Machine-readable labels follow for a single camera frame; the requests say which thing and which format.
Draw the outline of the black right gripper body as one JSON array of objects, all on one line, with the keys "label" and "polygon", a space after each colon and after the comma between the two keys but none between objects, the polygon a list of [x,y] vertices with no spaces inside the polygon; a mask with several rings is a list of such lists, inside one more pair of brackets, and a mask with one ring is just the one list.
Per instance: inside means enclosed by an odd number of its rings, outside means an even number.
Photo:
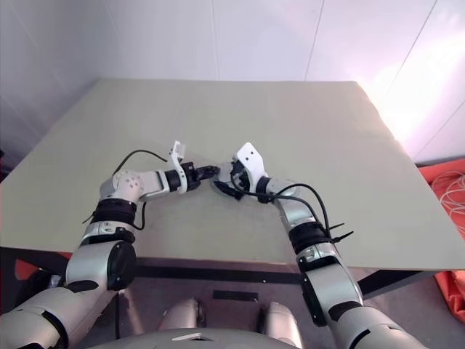
[{"label": "black right gripper body", "polygon": [[251,185],[251,179],[240,161],[238,161],[238,172],[229,173],[229,176],[230,184],[234,189],[240,191],[242,194],[255,194]]}]

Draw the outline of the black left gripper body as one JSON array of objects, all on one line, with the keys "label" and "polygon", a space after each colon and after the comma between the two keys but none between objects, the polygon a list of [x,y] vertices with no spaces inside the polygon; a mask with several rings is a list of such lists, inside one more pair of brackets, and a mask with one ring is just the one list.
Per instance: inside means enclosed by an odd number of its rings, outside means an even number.
[{"label": "black left gripper body", "polygon": [[186,180],[187,190],[195,190],[201,185],[201,181],[197,179],[197,172],[193,162],[187,162],[182,164]]}]

